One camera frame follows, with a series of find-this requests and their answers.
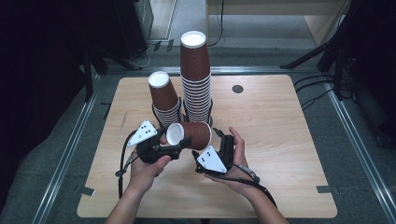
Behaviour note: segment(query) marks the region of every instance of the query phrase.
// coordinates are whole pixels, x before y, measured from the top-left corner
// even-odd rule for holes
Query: black stand
[[[88,102],[93,95],[93,85],[92,85],[92,71],[91,71],[91,61],[90,55],[87,50],[84,50],[84,74],[85,74],[85,102]]]
[[[108,52],[105,49],[99,48],[99,47],[95,47],[96,51],[99,52],[99,54],[103,55],[106,58],[109,58],[110,60],[112,60],[115,63],[118,63],[119,65],[123,66],[124,68],[128,69],[128,70],[141,70],[141,67],[134,67],[132,64],[125,62],[123,59],[121,59],[120,57],[117,57],[116,55]]]
[[[361,5],[361,2],[362,1],[359,0],[351,2],[350,9],[346,14],[343,22],[341,23],[338,30],[335,32],[334,36],[328,42],[322,44],[316,49],[313,49],[312,51],[308,52],[303,57],[297,59],[292,63],[280,65],[280,68],[292,69],[324,51],[322,57],[320,58],[320,61],[318,62],[317,69],[319,70],[319,72],[327,72],[332,67],[332,64],[335,62],[333,90],[338,100],[342,101],[343,98],[341,95],[341,78],[343,75],[344,60],[343,41],[345,38],[345,32],[350,26],[352,19],[355,17],[356,12]]]

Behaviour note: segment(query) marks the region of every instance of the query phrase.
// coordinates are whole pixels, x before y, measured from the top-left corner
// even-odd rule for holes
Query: tripod
[[[301,63],[308,61],[309,59],[317,56],[324,51],[322,57],[318,62],[317,69],[319,70],[319,72],[327,72],[332,67],[332,64],[335,62],[333,91],[337,96],[338,100],[342,101],[343,97],[341,95],[341,78],[343,75],[343,61],[345,58],[344,42],[346,39],[346,30],[351,26],[351,23],[353,22],[355,15],[357,14],[357,11],[361,6],[361,2],[362,1],[359,0],[351,2],[348,13],[346,14],[344,20],[341,22],[340,27],[337,29],[337,31],[329,41],[317,47],[316,49],[311,50],[294,62],[280,65],[280,68],[295,68]]]

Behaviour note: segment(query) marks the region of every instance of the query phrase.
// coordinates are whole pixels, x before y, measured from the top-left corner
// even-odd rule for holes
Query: brown paper cup
[[[210,73],[206,36],[190,31],[181,37],[180,73],[191,81],[200,81]]]
[[[151,74],[148,85],[152,103],[157,109],[167,111],[177,105],[177,93],[167,73],[159,71]]]
[[[166,131],[166,139],[172,146],[190,136],[191,144],[188,148],[202,150],[209,146],[212,140],[212,130],[204,122],[180,122],[169,125]]]

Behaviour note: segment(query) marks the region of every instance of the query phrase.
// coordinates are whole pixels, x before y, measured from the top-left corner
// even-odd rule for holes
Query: finger
[[[248,166],[248,162],[245,157],[245,140],[239,135],[235,128],[230,127],[230,132],[235,140],[233,163]]]
[[[155,164],[158,169],[163,169],[169,163],[170,160],[171,160],[170,156],[162,156],[155,162]]]
[[[148,175],[156,176],[163,172],[163,168],[169,163],[171,160],[170,156],[162,156],[159,158],[154,164],[151,164],[148,169]]]
[[[234,127],[230,127],[230,133],[233,135],[236,145],[245,144],[245,140],[239,135],[239,133],[236,131]]]
[[[137,152],[136,152],[136,149],[134,149],[134,151],[132,151],[132,154],[131,154],[131,159],[134,160],[134,159],[136,159],[136,157],[137,157]]]
[[[162,137],[160,138],[160,144],[165,145],[165,144],[167,144],[167,143],[168,143],[168,141],[166,140],[166,137],[162,136]]]

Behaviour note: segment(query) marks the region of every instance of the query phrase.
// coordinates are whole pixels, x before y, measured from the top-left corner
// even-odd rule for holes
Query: table top
[[[183,98],[180,77],[172,77],[178,96]],[[243,87],[241,93],[233,86]],[[229,133],[235,127],[246,141],[249,167],[274,196],[285,217],[335,217],[337,209],[330,193],[318,193],[328,186],[303,111],[286,75],[212,76],[212,127]],[[123,78],[117,88],[103,130],[86,187],[93,196],[81,195],[80,217],[107,217],[117,201],[122,145],[128,134],[144,119],[156,127],[151,112],[146,77]],[[218,150],[220,139],[213,135]],[[126,155],[132,152],[128,147]],[[171,161],[156,177],[140,204],[138,217],[255,217],[244,197],[228,187],[194,172],[190,149]],[[124,175],[124,187],[129,172]]]

